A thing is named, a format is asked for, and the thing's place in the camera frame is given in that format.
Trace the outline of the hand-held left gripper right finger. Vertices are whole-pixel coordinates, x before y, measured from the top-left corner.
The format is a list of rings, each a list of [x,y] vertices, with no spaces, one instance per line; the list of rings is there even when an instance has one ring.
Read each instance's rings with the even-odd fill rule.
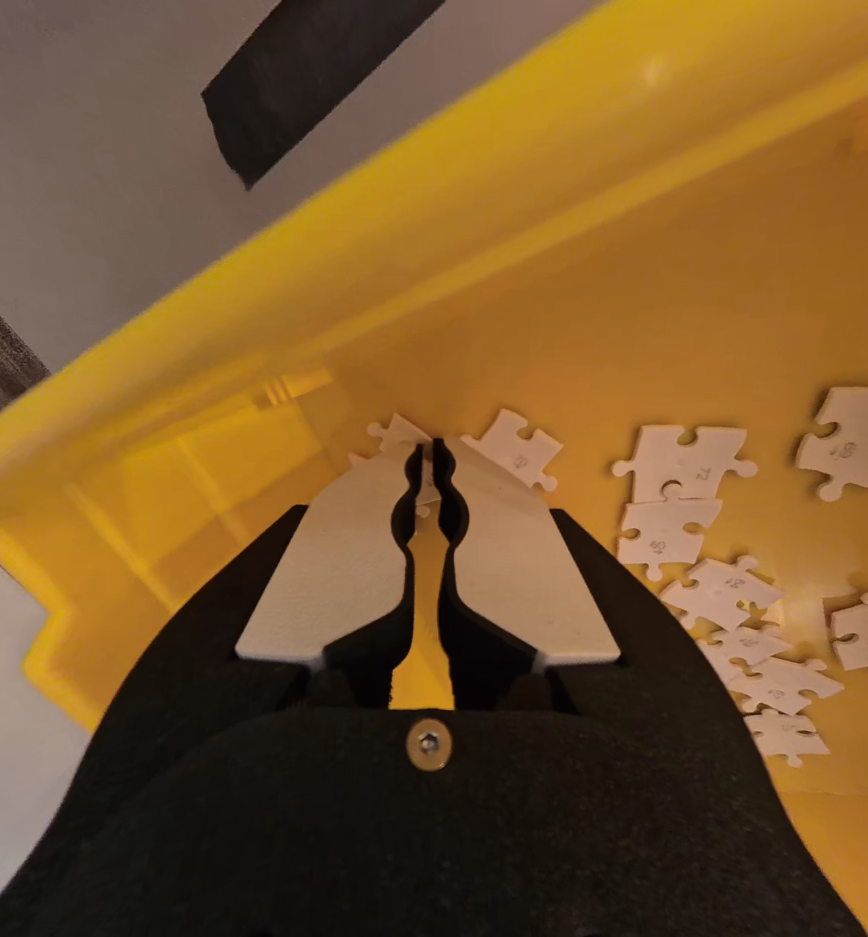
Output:
[[[611,664],[620,649],[551,509],[533,486],[460,438],[435,439],[447,542],[440,644],[456,709],[498,709],[516,684]]]

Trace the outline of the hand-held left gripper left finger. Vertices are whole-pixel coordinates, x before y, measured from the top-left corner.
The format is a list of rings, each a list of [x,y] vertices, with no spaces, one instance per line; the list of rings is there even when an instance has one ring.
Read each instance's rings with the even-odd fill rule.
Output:
[[[304,509],[242,631],[243,660],[334,671],[357,705],[388,709],[413,643],[409,542],[424,444],[401,442],[350,468]]]

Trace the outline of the small puzzle piece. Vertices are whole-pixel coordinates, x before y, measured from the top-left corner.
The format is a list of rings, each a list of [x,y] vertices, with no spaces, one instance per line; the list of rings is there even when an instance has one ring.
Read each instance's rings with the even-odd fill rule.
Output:
[[[386,426],[376,422],[369,424],[367,434],[376,440],[379,452],[403,443],[423,447],[421,485],[415,500],[415,512],[420,518],[428,517],[432,507],[440,502],[440,492],[433,478],[433,439],[397,413],[392,415]]]

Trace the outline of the pile of white puzzle pieces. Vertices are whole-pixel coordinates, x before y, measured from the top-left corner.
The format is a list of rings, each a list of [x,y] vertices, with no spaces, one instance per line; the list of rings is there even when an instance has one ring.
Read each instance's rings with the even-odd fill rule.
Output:
[[[850,486],[868,489],[868,388],[829,390],[816,421],[833,425],[832,432],[806,435],[795,459],[797,468],[825,475],[815,497],[832,503]],[[701,558],[704,530],[722,506],[723,478],[756,475],[756,464],[740,457],[745,429],[697,428],[690,443],[680,442],[682,433],[680,426],[641,427],[631,458],[613,464],[614,476],[633,476],[617,559],[643,567],[653,582],[662,580],[665,565],[686,567],[684,580],[660,592],[661,602],[686,631],[709,626],[698,649],[733,694],[760,753],[802,767],[803,756],[829,754],[805,709],[844,687],[826,675],[826,662],[785,658],[794,647],[780,626],[750,624],[754,611],[776,611],[784,596],[756,576],[754,556]]]

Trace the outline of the yellow plastic bin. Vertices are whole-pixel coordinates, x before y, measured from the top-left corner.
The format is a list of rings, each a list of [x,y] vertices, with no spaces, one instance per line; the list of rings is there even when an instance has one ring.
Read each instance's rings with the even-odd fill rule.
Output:
[[[0,411],[19,675],[91,730],[0,935],[868,935],[868,2],[610,2]],[[541,496],[620,658],[456,709],[440,502],[388,709],[239,658],[304,509],[399,414]],[[617,559],[644,426],[742,428],[701,558],[843,690],[767,758]]]

